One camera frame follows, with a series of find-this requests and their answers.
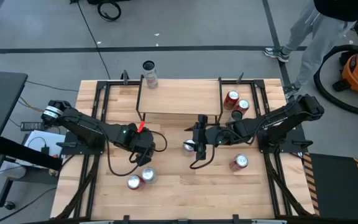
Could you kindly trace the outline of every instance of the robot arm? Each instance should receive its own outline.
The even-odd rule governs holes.
[[[198,122],[186,131],[193,131],[194,144],[185,144],[193,147],[197,152],[197,160],[205,160],[206,145],[233,145],[240,143],[253,142],[257,133],[267,128],[267,141],[269,144],[277,144],[285,139],[287,132],[298,126],[303,121],[314,121],[320,119],[324,113],[324,108],[313,96],[305,95],[289,102],[287,105],[271,111],[258,118],[246,118],[240,121],[233,121],[226,124],[226,127],[219,125],[206,129],[208,117],[199,115]]]
[[[107,124],[72,108],[67,101],[49,101],[41,116],[46,127],[63,126],[89,148],[104,145],[106,139],[123,150],[136,153],[136,163],[142,166],[151,161],[155,143],[147,128],[137,129],[128,125]]]

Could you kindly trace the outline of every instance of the black mat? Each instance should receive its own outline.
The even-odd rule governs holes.
[[[320,216],[358,220],[358,160],[322,154],[310,157]]]

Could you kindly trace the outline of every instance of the gray floor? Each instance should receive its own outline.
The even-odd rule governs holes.
[[[289,37],[289,28],[307,0],[268,0],[280,44]],[[259,0],[132,0],[120,2],[122,17],[113,23],[102,20],[95,6],[80,2],[94,38],[100,47],[160,47],[202,45],[272,46],[272,36],[262,1]],[[350,32],[338,44],[358,44]],[[5,0],[0,9],[0,49],[94,47],[78,6],[68,0]],[[293,81],[302,52],[294,52],[287,64]],[[142,62],[153,60],[160,78],[281,78],[276,60],[255,50],[103,52],[111,78],[126,69],[131,78],[142,73]],[[323,80],[332,83],[338,76],[335,60],[327,62]],[[106,79],[97,53],[0,54],[0,71],[23,72],[29,80],[60,88],[77,89],[80,80]],[[311,152],[358,157],[358,115],[333,106],[317,93],[314,83],[303,89],[318,98],[326,113],[319,121],[304,123],[306,137],[314,141]],[[76,93],[26,84],[22,96],[43,108],[51,99],[75,104]],[[341,93],[345,101],[358,105],[358,95]],[[16,105],[12,120],[40,121],[40,113]],[[8,123],[3,136],[21,142],[25,133]],[[15,183],[9,199],[17,206],[53,186]],[[3,223],[46,220],[53,192]],[[0,217],[9,212],[0,208]]]

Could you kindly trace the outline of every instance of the gray pants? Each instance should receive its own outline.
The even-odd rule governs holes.
[[[321,66],[324,56],[335,46],[336,42],[354,25],[355,22],[344,22],[320,14],[313,0],[302,10],[301,17],[291,28],[291,37],[283,53],[287,54],[313,33],[313,40],[302,56],[301,68],[295,86],[301,87]]]

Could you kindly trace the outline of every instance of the shoe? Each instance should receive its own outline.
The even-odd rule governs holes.
[[[288,59],[290,59],[290,55],[283,54],[282,49],[283,47],[280,47],[279,49],[267,47],[264,50],[264,54],[271,58],[278,58],[278,60],[281,62],[288,62]]]
[[[297,88],[293,83],[283,86],[285,98],[288,99],[291,96],[297,95],[300,93],[301,88]]]

